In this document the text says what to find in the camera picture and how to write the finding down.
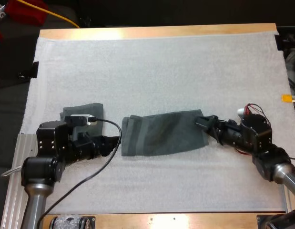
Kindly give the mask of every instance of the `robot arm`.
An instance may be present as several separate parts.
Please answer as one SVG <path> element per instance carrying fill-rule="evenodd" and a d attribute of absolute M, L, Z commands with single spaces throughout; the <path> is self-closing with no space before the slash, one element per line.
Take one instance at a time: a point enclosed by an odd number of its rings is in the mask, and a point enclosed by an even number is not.
<path fill-rule="evenodd" d="M 215 115 L 200 116 L 194 122 L 218 143 L 252 155 L 252 162 L 264 179 L 284 184 L 295 195 L 295 167 L 285 150 L 272 143 L 269 120 L 246 109 L 241 118 L 239 125 Z M 295 210 L 275 216 L 260 215 L 257 219 L 259 229 L 295 229 Z"/>
<path fill-rule="evenodd" d="M 46 199 L 53 192 L 55 182 L 61 180 L 66 166 L 84 159 L 108 156 L 117 147 L 119 137 L 90 137 L 86 132 L 76 130 L 78 126 L 95 121 L 91 115 L 75 115 L 66 117 L 65 122 L 40 125 L 36 132 L 37 156 L 26 158 L 21 169 L 21 185 L 29 196 L 22 229 L 37 227 Z"/>

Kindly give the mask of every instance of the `white terry cloth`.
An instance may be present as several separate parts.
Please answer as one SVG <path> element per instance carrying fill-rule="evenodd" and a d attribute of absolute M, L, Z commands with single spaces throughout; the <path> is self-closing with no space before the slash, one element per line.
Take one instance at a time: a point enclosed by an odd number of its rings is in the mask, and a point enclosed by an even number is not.
<path fill-rule="evenodd" d="M 39 38 L 21 132 L 59 120 L 66 106 L 104 104 L 104 118 L 201 109 L 239 121 L 237 109 L 260 105 L 273 142 L 295 157 L 295 114 L 281 102 L 290 93 L 275 32 L 119 41 Z M 105 124 L 105 135 L 116 135 Z M 107 160 L 66 168 L 47 207 Z M 250 156 L 210 139 L 191 152 L 122 157 L 76 189 L 53 213 L 280 211 L 280 186 L 261 178 Z"/>

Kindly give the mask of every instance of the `yellow cable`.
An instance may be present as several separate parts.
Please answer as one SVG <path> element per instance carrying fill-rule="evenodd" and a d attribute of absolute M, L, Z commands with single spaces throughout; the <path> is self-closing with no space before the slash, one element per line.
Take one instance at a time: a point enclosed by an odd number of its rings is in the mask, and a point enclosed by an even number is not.
<path fill-rule="evenodd" d="M 27 5 L 27 6 L 31 6 L 31 7 L 35 8 L 35 9 L 38 9 L 38 10 L 40 10 L 40 11 L 46 12 L 46 13 L 48 13 L 48 14 L 51 14 L 51 15 L 53 15 L 53 16 L 55 16 L 55 17 L 60 18 L 60 19 L 63 19 L 63 20 L 65 20 L 65 21 L 71 23 L 72 25 L 74 25 L 76 28 L 79 28 L 79 26 L 78 26 L 76 23 L 74 23 L 73 21 L 71 21 L 71 20 L 68 19 L 68 18 L 65 18 L 65 17 L 63 17 L 63 16 L 61 16 L 61 15 L 58 15 L 58 14 L 56 14 L 56 13 L 53 13 L 53 12 L 51 12 L 51 11 L 45 10 L 45 9 L 43 9 L 43 8 L 40 8 L 40 7 L 38 7 L 38 6 L 34 6 L 34 5 L 32 5 L 32 4 L 30 4 L 30 3 L 26 2 L 26 1 L 23 1 L 23 0 L 17 0 L 17 1 L 23 3 L 23 4 Z"/>

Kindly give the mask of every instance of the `dark gray towel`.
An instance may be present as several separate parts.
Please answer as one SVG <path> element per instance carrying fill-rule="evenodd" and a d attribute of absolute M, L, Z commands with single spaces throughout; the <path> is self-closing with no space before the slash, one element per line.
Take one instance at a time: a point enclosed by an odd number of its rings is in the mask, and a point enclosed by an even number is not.
<path fill-rule="evenodd" d="M 103 104 L 86 104 L 82 106 L 65 107 L 60 113 L 61 121 L 64 121 L 65 116 L 69 115 L 93 115 L 97 118 L 103 119 Z M 102 135 L 103 122 L 98 122 L 96 125 L 78 126 L 77 132 L 88 132 L 90 136 Z"/>
<path fill-rule="evenodd" d="M 206 146 L 207 135 L 194 124 L 201 115 L 195 110 L 123 118 L 122 156 L 167 155 Z"/>

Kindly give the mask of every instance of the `table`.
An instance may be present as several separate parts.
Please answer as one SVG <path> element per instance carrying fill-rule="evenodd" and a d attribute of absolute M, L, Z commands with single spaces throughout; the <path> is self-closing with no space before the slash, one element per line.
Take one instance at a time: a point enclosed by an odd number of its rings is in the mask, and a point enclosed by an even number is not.
<path fill-rule="evenodd" d="M 274 23 L 193 25 L 168 27 L 98 28 L 41 30 L 40 37 L 67 40 L 121 40 L 134 38 L 237 34 L 276 31 Z M 276 213 L 177 213 L 177 214 L 98 214 L 98 229 L 255 229 L 257 214 Z M 46 216 L 45 229 L 53 215 Z"/>

